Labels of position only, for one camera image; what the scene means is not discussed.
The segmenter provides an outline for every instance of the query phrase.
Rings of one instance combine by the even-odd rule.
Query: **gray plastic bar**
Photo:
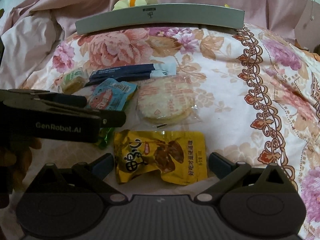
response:
[[[244,11],[238,9],[193,3],[164,3],[128,7],[91,16],[77,21],[76,30],[81,35],[150,23],[201,24],[241,29],[243,22]]]

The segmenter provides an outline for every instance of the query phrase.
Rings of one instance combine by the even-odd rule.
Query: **pink flower pattern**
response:
[[[270,77],[276,76],[278,73],[280,75],[284,75],[284,73],[285,73],[284,69],[279,69],[278,72],[277,72],[275,69],[266,68],[265,71]]]
[[[320,167],[309,170],[301,182],[301,198],[308,210],[308,222],[320,222]]]
[[[153,51],[148,38],[143,28],[97,34],[89,43],[90,67],[97,70],[149,63]]]
[[[186,54],[188,52],[193,54],[199,46],[199,41],[195,38],[195,35],[192,33],[180,34],[177,40],[182,44],[182,48],[180,49],[181,54]]]
[[[148,32],[150,36],[164,36],[171,27],[152,27],[148,28]]]
[[[301,97],[289,91],[287,88],[284,88],[284,96],[282,97],[282,100],[295,107],[298,110],[298,113],[304,118],[308,120],[315,119],[311,105]]]
[[[78,40],[78,45],[82,46],[83,44],[85,44],[86,42],[89,43],[93,40],[94,35],[91,36],[86,36],[86,35],[82,35],[79,37],[80,39]]]
[[[263,40],[263,44],[277,63],[281,63],[285,67],[290,67],[292,70],[299,70],[301,68],[302,63],[299,56],[287,46],[275,40]]]
[[[66,42],[62,42],[55,50],[52,58],[52,66],[57,69],[59,73],[63,73],[68,69],[74,67],[73,57],[75,49]]]
[[[191,34],[192,31],[190,30],[190,28],[170,28],[165,35],[167,37],[174,37],[176,39],[180,38],[181,36],[183,36],[184,34]]]

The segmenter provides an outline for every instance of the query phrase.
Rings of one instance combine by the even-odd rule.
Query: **orange object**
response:
[[[312,53],[312,52],[309,52],[309,51],[303,49],[300,46],[300,44],[298,43],[297,39],[294,41],[294,46],[297,47],[298,49],[302,50],[302,52],[304,54],[306,54],[307,56],[314,58],[316,61],[320,62],[320,56],[317,53]]]
[[[134,5],[135,5],[135,3],[136,3],[136,0],[130,0],[130,7],[133,7]]]

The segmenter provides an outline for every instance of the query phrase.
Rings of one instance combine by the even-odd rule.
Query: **plastic wrapper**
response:
[[[158,0],[119,0],[113,10],[148,4],[157,4]]]
[[[114,138],[119,183],[160,170],[164,181],[189,185],[206,179],[204,135],[197,131],[130,131]]]
[[[178,74],[145,81],[137,98],[138,118],[153,127],[200,121],[188,76]]]
[[[117,82],[113,78],[108,78],[95,87],[91,96],[89,96],[91,87],[83,88],[81,92],[88,100],[88,108],[122,111],[134,95],[136,88],[135,84]],[[99,140],[95,144],[100,149],[106,148],[112,138],[113,131],[114,128],[100,129]]]
[[[72,95],[83,88],[88,80],[89,75],[87,71],[82,67],[77,68],[63,76],[62,81],[58,86],[58,92]]]

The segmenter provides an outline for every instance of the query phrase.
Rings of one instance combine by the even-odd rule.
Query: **yellow snack bag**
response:
[[[189,185],[206,179],[204,135],[197,131],[130,131],[114,137],[119,183],[155,170],[164,181]]]

